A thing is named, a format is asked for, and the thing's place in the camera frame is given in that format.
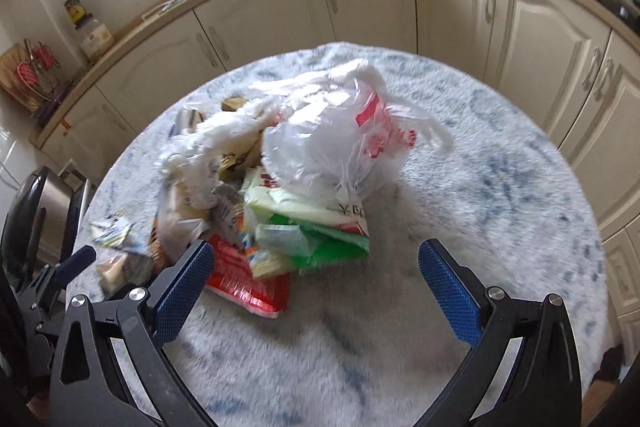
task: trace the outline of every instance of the food wrapper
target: food wrapper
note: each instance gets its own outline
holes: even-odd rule
[[[96,245],[139,255],[146,254],[146,245],[131,232],[133,223],[120,210],[104,219],[92,221],[90,228]]]
[[[105,300],[124,297],[127,291],[146,286],[151,280],[154,261],[146,255],[120,253],[96,266]]]
[[[245,254],[218,234],[207,242],[214,248],[214,270],[206,287],[248,311],[274,319],[289,300],[290,274],[255,280]]]
[[[316,269],[369,255],[369,235],[359,201],[334,208],[281,188],[262,168],[245,179],[244,216],[257,249],[249,254],[256,279]]]

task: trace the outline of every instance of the electrical cord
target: electrical cord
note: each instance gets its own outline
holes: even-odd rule
[[[6,172],[9,175],[9,177],[15,182],[15,187],[12,184],[7,183],[7,181],[3,180],[2,177],[0,176],[0,180],[2,181],[2,183],[7,185],[8,187],[11,187],[13,190],[18,190],[20,188],[20,182],[14,178],[11,172],[9,172],[9,169],[6,168],[6,166],[4,165],[4,163],[2,163],[1,160],[0,160],[0,166],[2,166],[2,170],[0,170],[0,174],[2,174],[2,172]]]

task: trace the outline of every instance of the red and white plastic bag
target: red and white plastic bag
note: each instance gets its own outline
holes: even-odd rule
[[[264,131],[266,171],[318,203],[366,198],[398,176],[420,142],[440,153],[452,148],[446,129],[386,92],[365,60],[250,88],[280,105],[280,123]]]

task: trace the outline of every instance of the fluffy rug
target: fluffy rug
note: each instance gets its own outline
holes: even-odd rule
[[[359,57],[383,73],[389,91],[435,115],[452,134],[454,151],[442,158],[415,149],[401,176],[365,201],[370,259],[295,277],[282,317],[260,318],[204,292],[178,340],[164,348],[188,388],[222,427],[413,425],[468,349],[418,271],[418,246],[431,237],[485,285],[500,285],[513,298],[560,294],[587,386],[599,363],[607,290],[600,236],[580,185],[526,115],[427,58],[328,44],[212,80],[167,110],[118,159],[76,246],[90,242],[90,221],[119,209],[148,236],[160,185],[155,161],[184,103],[212,112],[253,81]],[[112,254],[98,249],[98,261]],[[93,267],[67,295],[77,293],[102,299]],[[480,412],[499,394],[515,347]],[[137,403],[151,412],[124,346],[116,350]]]

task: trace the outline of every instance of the tiled wall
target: tiled wall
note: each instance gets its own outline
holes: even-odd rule
[[[43,165],[58,169],[50,158],[37,150],[29,142],[33,121],[28,113],[17,103],[9,100],[0,90],[0,230],[4,227],[4,218],[14,199],[18,182]]]

